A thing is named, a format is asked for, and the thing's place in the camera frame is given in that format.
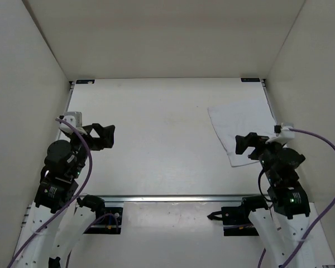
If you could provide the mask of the white skirt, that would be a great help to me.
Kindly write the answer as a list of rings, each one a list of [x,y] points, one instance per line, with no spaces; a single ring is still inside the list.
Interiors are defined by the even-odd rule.
[[[275,120],[267,100],[263,98],[209,107],[208,114],[233,168],[256,162],[248,158],[252,148],[248,148],[242,155],[235,153],[237,135],[246,136],[255,132],[260,136],[275,136]]]

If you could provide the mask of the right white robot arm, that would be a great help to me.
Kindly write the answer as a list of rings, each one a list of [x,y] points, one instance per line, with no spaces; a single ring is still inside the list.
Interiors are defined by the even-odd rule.
[[[294,133],[283,127],[274,137],[254,132],[236,136],[235,153],[248,155],[262,166],[270,184],[266,201],[263,195],[242,199],[239,217],[256,228],[273,267],[317,267],[311,242],[305,235],[310,224],[308,196],[295,171],[305,157],[287,147]]]

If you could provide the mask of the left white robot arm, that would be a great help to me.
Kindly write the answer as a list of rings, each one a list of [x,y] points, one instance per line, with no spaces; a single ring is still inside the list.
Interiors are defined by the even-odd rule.
[[[84,232],[108,215],[102,198],[80,197],[85,186],[76,180],[85,165],[89,166],[86,178],[90,178],[92,151],[113,147],[115,126],[93,123],[78,127],[64,119],[57,121],[67,139],[57,140],[47,149],[40,184],[23,229],[27,240],[8,267],[66,267]]]

